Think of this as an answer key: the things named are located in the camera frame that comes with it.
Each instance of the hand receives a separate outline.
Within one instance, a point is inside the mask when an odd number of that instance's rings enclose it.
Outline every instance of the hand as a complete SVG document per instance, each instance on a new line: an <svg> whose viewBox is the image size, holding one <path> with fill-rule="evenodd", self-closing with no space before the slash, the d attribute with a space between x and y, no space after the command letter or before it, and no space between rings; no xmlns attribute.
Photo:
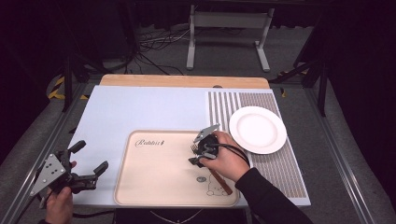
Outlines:
<svg viewBox="0 0 396 224"><path fill-rule="evenodd" d="M73 217L73 195L69 187L64 187L59 194L52 192L47 200L46 222L51 224L70 224Z"/></svg>
<svg viewBox="0 0 396 224"><path fill-rule="evenodd" d="M213 134L218 138L220 144L228 144L241 149L228 133L214 131ZM234 182L238 181L250 169L242 158L224 147L219 148L219 154L215 160L201 158L199 162Z"/></svg>

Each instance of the plate rim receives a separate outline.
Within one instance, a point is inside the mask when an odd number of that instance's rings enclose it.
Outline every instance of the plate rim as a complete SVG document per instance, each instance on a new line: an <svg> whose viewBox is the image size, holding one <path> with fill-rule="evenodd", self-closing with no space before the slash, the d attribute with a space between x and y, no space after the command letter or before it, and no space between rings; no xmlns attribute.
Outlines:
<svg viewBox="0 0 396 224"><path fill-rule="evenodd" d="M236 134L237 133L237 130L236 130L237 121L240 118L242 118L242 115L248 113L251 110L258 110L261 112L264 111L264 113L258 113L258 114L264 115L267 118L271 117L271 118L269 118L269 120L271 120L274 123L274 125L276 126L276 130L278 133L277 139L279 139L279 140L276 139L271 146L269 146L269 147L268 146L267 147L251 147L251 145L247 146L246 141L241 139L239 134ZM230 129L230 135L233 137L233 140L239 146L241 146L242 148L244 148L247 151L250 151L250 152L256 153L256 154L271 154L276 151L279 151L285 145L287 136L288 136L287 131L286 131L286 126L283 123L282 119L277 114L272 112L271 110L261 107L261 106L244 106L244 107L239 108L235 112L233 112L233 114L230 117L230 121L229 121L229 129Z"/></svg>

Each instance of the forearm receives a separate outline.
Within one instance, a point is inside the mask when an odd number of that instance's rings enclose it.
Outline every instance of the forearm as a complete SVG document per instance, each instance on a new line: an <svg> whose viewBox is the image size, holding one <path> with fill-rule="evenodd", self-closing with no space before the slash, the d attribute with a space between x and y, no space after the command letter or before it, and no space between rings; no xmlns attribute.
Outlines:
<svg viewBox="0 0 396 224"><path fill-rule="evenodd" d="M266 223L312 223L312 221L256 168L247 171L235 184L250 209Z"/></svg>

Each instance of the person's right hand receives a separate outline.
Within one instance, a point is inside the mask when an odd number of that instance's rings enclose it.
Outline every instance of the person's right hand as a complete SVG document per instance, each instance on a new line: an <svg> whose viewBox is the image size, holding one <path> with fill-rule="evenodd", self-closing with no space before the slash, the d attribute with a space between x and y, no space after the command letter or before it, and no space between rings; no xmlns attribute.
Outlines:
<svg viewBox="0 0 396 224"><path fill-rule="evenodd" d="M220 144L228 144L243 150L228 133L214 131L213 134L218 138ZM201 158L199 162L205 167L217 171L219 174L234 182L244 175L250 167L240 157L232 153L229 149L219 147L219 154L214 160Z"/></svg>

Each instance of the person's left hand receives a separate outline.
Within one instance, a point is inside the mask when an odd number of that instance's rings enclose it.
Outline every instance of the person's left hand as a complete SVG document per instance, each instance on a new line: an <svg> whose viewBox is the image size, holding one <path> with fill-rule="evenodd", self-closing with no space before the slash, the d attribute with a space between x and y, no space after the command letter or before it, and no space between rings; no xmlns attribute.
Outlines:
<svg viewBox="0 0 396 224"><path fill-rule="evenodd" d="M73 218L73 195L69 187L64 187L59 194L52 192L47 200L46 222L51 224L70 224Z"/></svg>

